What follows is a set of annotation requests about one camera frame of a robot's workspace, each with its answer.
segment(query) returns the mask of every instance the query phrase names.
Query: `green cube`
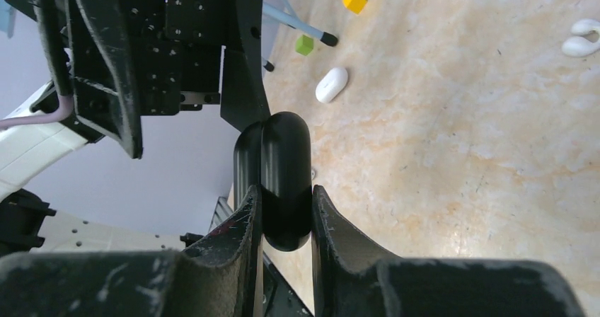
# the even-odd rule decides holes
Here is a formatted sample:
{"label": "green cube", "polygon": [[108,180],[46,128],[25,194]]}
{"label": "green cube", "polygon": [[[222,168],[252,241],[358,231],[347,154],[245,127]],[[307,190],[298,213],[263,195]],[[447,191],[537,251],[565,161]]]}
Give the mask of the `green cube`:
{"label": "green cube", "polygon": [[296,41],[296,52],[298,52],[304,56],[307,56],[308,54],[310,54],[313,51],[314,47],[315,47],[315,41],[313,40],[313,38],[310,38],[306,35],[302,35]]}

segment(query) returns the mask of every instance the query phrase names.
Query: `black capsule-shaped object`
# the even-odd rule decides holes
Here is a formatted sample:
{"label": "black capsule-shaped object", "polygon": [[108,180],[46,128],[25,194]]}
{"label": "black capsule-shaped object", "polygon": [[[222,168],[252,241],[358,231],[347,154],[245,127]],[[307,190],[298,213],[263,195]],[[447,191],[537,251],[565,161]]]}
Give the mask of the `black capsule-shaped object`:
{"label": "black capsule-shaped object", "polygon": [[277,250],[297,250],[311,232],[311,135],[289,112],[273,115],[262,130],[263,232]]}
{"label": "black capsule-shaped object", "polygon": [[248,126],[238,138],[233,150],[233,207],[238,209],[251,185],[260,185],[260,140],[263,124]]}

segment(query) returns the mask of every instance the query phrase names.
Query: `white earbuds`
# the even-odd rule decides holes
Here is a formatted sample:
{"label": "white earbuds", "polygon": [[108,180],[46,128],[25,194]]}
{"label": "white earbuds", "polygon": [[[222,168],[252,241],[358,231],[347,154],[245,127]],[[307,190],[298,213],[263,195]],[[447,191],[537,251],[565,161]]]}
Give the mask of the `white earbuds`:
{"label": "white earbuds", "polygon": [[600,39],[596,42],[590,42],[582,37],[593,32],[600,34],[600,21],[590,18],[577,21],[571,27],[571,33],[577,36],[570,37],[562,44],[562,52],[569,57],[585,57],[600,50]]}

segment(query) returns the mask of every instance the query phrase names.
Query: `cube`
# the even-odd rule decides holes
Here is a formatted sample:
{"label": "cube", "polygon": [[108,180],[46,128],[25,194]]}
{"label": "cube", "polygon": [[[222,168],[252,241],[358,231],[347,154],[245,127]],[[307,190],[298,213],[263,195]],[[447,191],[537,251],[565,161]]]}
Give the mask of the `cube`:
{"label": "cube", "polygon": [[313,38],[310,38],[306,35],[302,35],[298,40],[296,40],[296,52],[307,56],[313,51],[315,47],[315,41]]}
{"label": "cube", "polygon": [[366,4],[367,0],[344,0],[344,6],[356,14],[360,13]]}

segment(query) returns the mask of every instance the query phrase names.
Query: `black rubber foot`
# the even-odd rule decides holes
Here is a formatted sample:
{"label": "black rubber foot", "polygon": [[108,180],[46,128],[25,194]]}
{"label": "black rubber foot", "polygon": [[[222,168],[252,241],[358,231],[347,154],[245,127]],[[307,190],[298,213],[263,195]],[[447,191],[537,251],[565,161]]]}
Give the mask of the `black rubber foot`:
{"label": "black rubber foot", "polygon": [[338,44],[338,38],[335,35],[323,32],[323,37],[321,38],[321,42],[326,44],[329,47],[335,47]]}
{"label": "black rubber foot", "polygon": [[274,71],[275,70],[275,66],[267,61],[267,64],[265,66],[263,66],[267,71]]}

